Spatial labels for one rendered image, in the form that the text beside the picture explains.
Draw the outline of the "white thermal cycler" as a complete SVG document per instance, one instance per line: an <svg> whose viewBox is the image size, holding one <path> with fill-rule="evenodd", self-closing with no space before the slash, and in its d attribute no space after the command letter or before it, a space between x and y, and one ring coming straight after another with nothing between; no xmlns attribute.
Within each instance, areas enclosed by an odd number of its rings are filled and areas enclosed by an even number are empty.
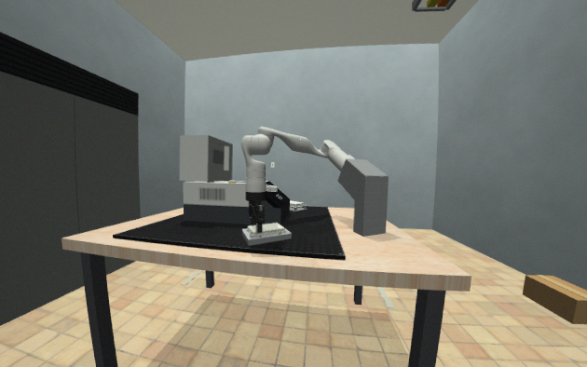
<svg viewBox="0 0 587 367"><path fill-rule="evenodd" d="M184 221L250 224L246 181L230 181L232 156L232 143L210 135L180 135L180 181L195 181L183 183ZM282 225L290 212L290 199L279 189L266 191L261 204L265 205L263 224Z"/></svg>

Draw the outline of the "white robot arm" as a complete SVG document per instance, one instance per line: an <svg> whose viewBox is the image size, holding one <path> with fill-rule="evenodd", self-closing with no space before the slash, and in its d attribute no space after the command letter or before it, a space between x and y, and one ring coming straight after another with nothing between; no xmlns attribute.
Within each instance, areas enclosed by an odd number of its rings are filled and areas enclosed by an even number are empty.
<svg viewBox="0 0 587 367"><path fill-rule="evenodd" d="M264 127L259 128L257 134L264 134L266 136L247 135L241 141L241 147L246 161L246 192L278 192L277 186L266 185L266 164L261 161L256 161L252 157L252 155L267 155L273 145L275 136L283 140L295 152L329 158L340 171L344 166L346 158L355 159L328 140L323 142L321 150L317 150L309 139L305 137Z"/></svg>

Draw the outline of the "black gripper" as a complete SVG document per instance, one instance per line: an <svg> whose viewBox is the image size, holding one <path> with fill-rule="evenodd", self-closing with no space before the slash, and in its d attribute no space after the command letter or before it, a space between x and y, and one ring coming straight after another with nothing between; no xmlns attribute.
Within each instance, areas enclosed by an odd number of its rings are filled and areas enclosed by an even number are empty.
<svg viewBox="0 0 587 367"><path fill-rule="evenodd" d="M262 205L261 201L266 200L266 191L246 192L246 200L249 201L249 214L251 217L251 225L256 224L256 234L262 234L263 223L265 222L265 205ZM261 219L259 219L259 217Z"/></svg>

